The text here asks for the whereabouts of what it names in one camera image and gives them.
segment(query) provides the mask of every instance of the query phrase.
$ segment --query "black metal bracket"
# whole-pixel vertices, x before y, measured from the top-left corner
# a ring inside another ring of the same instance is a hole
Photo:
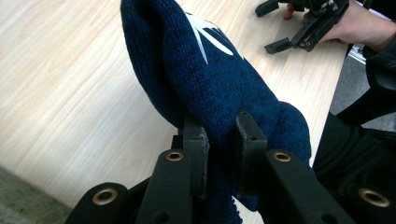
[[[304,11],[304,0],[269,0],[256,8],[257,16],[262,17],[279,8],[278,2],[292,3],[296,11]],[[311,51],[319,40],[341,20],[349,7],[348,0],[308,0],[307,2],[310,8],[307,22],[291,40],[284,38],[265,46],[268,53],[275,54],[291,48]]]
[[[267,148],[249,113],[238,114],[234,133],[238,193],[259,197],[265,223],[353,223],[298,158]],[[151,178],[129,190],[115,183],[90,189],[66,223],[192,223],[192,197],[205,199],[208,148],[204,128],[187,115],[183,136],[161,153]]]

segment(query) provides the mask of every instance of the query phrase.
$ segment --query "screw hole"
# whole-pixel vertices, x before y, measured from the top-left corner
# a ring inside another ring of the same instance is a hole
[[[274,154],[274,158],[277,161],[291,161],[291,157],[288,154],[283,153],[283,152],[276,152]]]
[[[168,159],[169,161],[181,161],[181,159],[183,159],[183,154],[179,152],[169,152],[166,155],[166,159]]]
[[[256,141],[257,137],[256,136],[249,136],[247,139],[250,140],[250,141]]]
[[[390,205],[388,198],[372,189],[359,189],[359,196],[367,203],[378,207],[388,207]]]
[[[93,195],[92,201],[96,205],[106,205],[113,202],[117,198],[117,195],[117,191],[112,188],[101,189]]]

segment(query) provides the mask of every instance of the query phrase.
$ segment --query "black plastic part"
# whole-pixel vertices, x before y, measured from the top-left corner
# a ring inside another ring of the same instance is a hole
[[[284,39],[278,40],[272,44],[265,46],[265,50],[269,54],[275,54],[275,53],[281,52],[285,49],[289,49],[291,47],[292,47],[292,45],[291,45],[289,39],[284,38]]]
[[[183,135],[174,135],[173,136],[171,148],[173,148],[173,149],[182,149],[183,148]]]
[[[191,194],[206,197],[206,173],[209,142],[205,129],[191,115],[184,118],[183,150],[191,154]]]
[[[145,197],[146,190],[149,185],[150,178],[140,182],[139,184],[135,185],[133,188],[128,190],[128,204],[130,209],[128,211],[129,218],[127,223],[135,223],[137,214],[139,213],[140,205],[143,202],[143,198]]]
[[[347,125],[362,125],[396,111],[395,97],[371,88],[348,108],[337,114],[337,118]]]
[[[253,117],[240,112],[235,127],[234,179],[241,195],[258,196],[261,185],[260,166],[267,149],[267,139]]]
[[[136,223],[191,223],[191,154],[170,149],[155,165]]]
[[[289,2],[294,4],[296,11],[304,11],[304,1],[290,0]],[[319,40],[341,20],[349,7],[348,0],[339,0],[336,3],[327,0],[309,0],[307,2],[310,7],[308,21],[291,41],[289,41],[288,38],[284,38],[265,46],[265,50],[268,53],[275,54],[290,48],[305,49],[308,52],[311,51]],[[269,6],[271,4],[273,4],[273,2],[268,1],[262,5],[263,8],[270,8]]]
[[[114,200],[108,201],[112,195],[115,196]],[[94,202],[94,198],[99,200],[99,204]],[[85,193],[65,223],[119,224],[124,223],[125,220],[127,220],[129,211],[128,189],[120,184],[105,183],[98,185]]]
[[[372,89],[381,91],[384,95],[395,97],[396,102],[396,76],[388,68],[375,66],[373,63],[366,64],[367,80]]]
[[[266,14],[279,8],[279,3],[276,0],[266,1],[256,7],[257,17],[265,16]]]
[[[279,220],[305,224],[354,223],[314,174],[292,153],[267,151],[262,170],[262,176],[271,180],[261,187],[259,212],[266,224],[278,223]],[[283,216],[273,218],[279,211]]]

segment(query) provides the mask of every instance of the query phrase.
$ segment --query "gray carpet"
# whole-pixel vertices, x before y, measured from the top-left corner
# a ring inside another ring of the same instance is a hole
[[[64,223],[70,212],[0,167],[0,224]]]

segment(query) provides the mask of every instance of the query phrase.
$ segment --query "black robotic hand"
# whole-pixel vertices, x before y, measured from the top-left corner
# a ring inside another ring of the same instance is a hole
[[[311,51],[319,40],[337,24],[349,7],[348,0],[268,0],[256,8],[258,17],[262,17],[277,8],[278,3],[291,3],[295,11],[308,8],[308,20],[292,40],[284,38],[265,46],[270,53],[278,53],[285,49],[305,49]]]

